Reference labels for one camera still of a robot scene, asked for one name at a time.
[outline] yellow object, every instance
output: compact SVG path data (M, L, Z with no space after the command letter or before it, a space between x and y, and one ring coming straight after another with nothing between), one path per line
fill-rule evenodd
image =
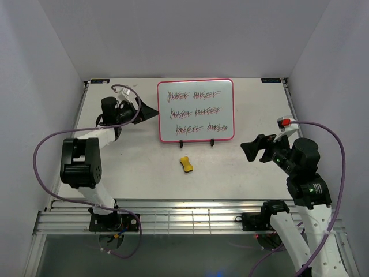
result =
M185 156L183 158L180 158L179 161L182 164L183 169L186 173L194 170L194 167L190 164L189 157Z

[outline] black marker writing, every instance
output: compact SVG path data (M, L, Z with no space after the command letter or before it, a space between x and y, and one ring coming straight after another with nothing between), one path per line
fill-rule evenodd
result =
M192 115L192 111L174 111L173 109L171 109L171 119L173 118L179 118L179 119L184 119L189 117L190 115Z
M168 103L172 100L182 100L187 99L189 97L189 92L170 92L168 91Z
M194 125L194 126L178 126L177 125L177 130L175 132L175 134L178 136L179 134L191 134L191 133L197 133L198 131L202 130L204 128L204 126L198 126L198 125Z
M206 100L208 98L214 98L216 95L219 95L220 91L202 91L202 92L197 92L194 91L194 99L203 99Z
M220 124L210 124L208 125L207 131L216 131L216 132L223 132L227 130L227 125L220 126Z
M221 111L222 108L219 107L208 107L208 108L203 108L201 110L199 110L198 108L196 108L195 111L195 116L198 115L210 115L210 114L217 114Z

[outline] white table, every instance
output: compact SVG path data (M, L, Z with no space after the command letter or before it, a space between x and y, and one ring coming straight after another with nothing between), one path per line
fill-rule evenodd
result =
M78 128L94 126L101 113L101 99L116 96L113 84L133 87L142 100L157 109L156 86L169 78L110 79L109 84L90 84L78 119ZM163 144L158 118L122 128L120 138L101 150L102 183L116 199L264 200L291 199L287 175L272 162L249 163L240 143L258 134L279 132L277 118L291 109L282 83L261 83L260 78L233 78L235 137L210 143ZM291 137L290 143L297 138ZM186 174L183 156L194 166ZM81 198L75 189L61 184L59 195Z

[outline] gray wall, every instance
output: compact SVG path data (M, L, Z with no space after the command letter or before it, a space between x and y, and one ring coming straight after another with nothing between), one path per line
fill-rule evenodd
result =
M329 0L40 0L83 80L287 77Z
M47 195L32 171L41 138L69 128L82 82L37 0L0 1L0 275L21 276ZM39 156L51 186L61 138Z
M369 276L368 50L369 2L330 1L290 78L298 118L331 127L345 145L347 178L341 214L362 276ZM303 131L320 146L319 171L336 200L341 171L338 145L324 130Z

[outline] purple cable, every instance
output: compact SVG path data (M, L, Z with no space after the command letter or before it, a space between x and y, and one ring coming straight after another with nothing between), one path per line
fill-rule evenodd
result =
M129 89L130 91L132 91L136 95L136 97L138 99L138 109L137 109L137 112L136 112L136 114L134 115L134 117L130 121L128 121L126 123L123 123L123 124L117 124L117 125L111 125L111 126L100 126L100 127L82 128L82 129L71 129L71 130L64 130L64 131L55 132L53 134L49 134L47 137L45 137L44 139L42 139L38 143L38 145L36 146L35 151L33 152L33 159L32 159L32 162L33 162L33 170L35 172L36 179L38 180L40 186L43 188L43 190L45 190L45 192L47 192L48 194L50 194L52 197L55 197L57 199L60 199L62 201L65 201L65 202L71 202L71 203L78 203L78 204L85 204L85 205L95 206L94 203L90 203L90 202L82 201L82 200L73 200L73 199L64 198L64 197L61 197L61 196L57 195L56 193L50 191L45 186L45 184L43 183L43 181L41 180L39 171L37 169L37 153L38 153L41 145L45 141L47 141L48 139L50 139L52 137L55 137L55 136L57 136L59 134L65 134L65 133L71 133L71 132L81 132L81 131L92 131L92 130L99 130L99 129L117 128L117 127L122 127L122 126L125 126L125 125L128 125L128 124L132 123L138 117L138 113L140 112L141 99L138 96L138 94L136 93L136 91L134 91L134 89L128 87L127 85L116 84L116 85L112 85L111 86L111 89L114 89L115 87L122 87L122 88ZM142 226L141 226L140 219L138 218L138 216L136 214L134 214L133 212L128 211L126 209L115 209L115 208L108 208L108 207L104 207L104 206L98 206L98 207L101 208L101 209L104 209L106 211L116 211L116 212L124 212L124 213L130 214L138 222L138 227L140 229L140 238L138 240L138 244L137 244L136 248L129 255L122 256L122 255L117 254L117 253L115 253L113 251L109 251L109 250L103 248L104 251L106 251L106 252L109 251L110 254L112 254L112 255L114 255L114 256L116 256L118 258L121 258L121 259L131 258L136 253L136 251L138 250L138 248L140 247L141 240L142 240Z
M338 193L336 210L334 211L332 219L331 219L330 223L328 224L328 228L327 228L327 231L330 232L333 228L334 223L337 220L338 212L339 212L340 207L341 207L342 195L343 195L343 192L344 192L345 175L346 175L346 154L345 154L344 145L343 145L342 141L340 140L340 138L338 137L338 135L335 134L335 132L333 132L331 129L329 129L328 127L326 127L322 124L315 123L315 122L310 122L310 121L293 121L293 122L291 122L291 124L307 124L307 125L314 125L314 126L318 126L320 128L323 128L323 129L327 130L337 140L337 142L340 146L341 156L342 156L341 184L340 184L340 191ZM311 255L311 257L307 260L305 265L302 268L300 268L300 270L298 270L298 272L296 272L295 277L298 277L300 274L302 274L305 271L306 268L309 267L309 265L312 263L312 261L315 259L315 257L320 252L320 250L322 250L325 242L328 239L328 236L329 236L328 234L325 234L323 236L323 239L322 239L321 243L318 245L318 247L316 248L314 253Z
M303 224L303 222L300 222L297 227L301 226ZM305 228L302 230L301 235L303 235L305 233ZM278 246L277 248L275 248L274 250L272 250L271 252L269 252L267 255L265 255L263 258L261 258L260 260L257 261L256 264L254 264L254 266L251 268L250 273L248 274L248 277L252 277L252 275L254 274L254 271L256 270L256 268L269 256L271 256L272 254L279 252L280 249L283 247L284 245L281 244L280 246Z

